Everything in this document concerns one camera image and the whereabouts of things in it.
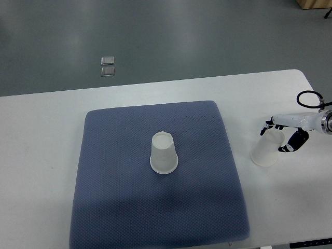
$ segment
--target blue cushion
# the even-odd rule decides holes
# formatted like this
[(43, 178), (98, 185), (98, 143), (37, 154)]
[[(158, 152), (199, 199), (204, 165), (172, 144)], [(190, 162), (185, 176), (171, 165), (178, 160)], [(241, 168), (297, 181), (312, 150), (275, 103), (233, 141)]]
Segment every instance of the blue cushion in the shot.
[[(173, 173), (149, 162), (152, 136), (172, 134)], [(70, 248), (175, 248), (246, 239), (245, 201), (213, 101), (94, 110), (77, 171)]]

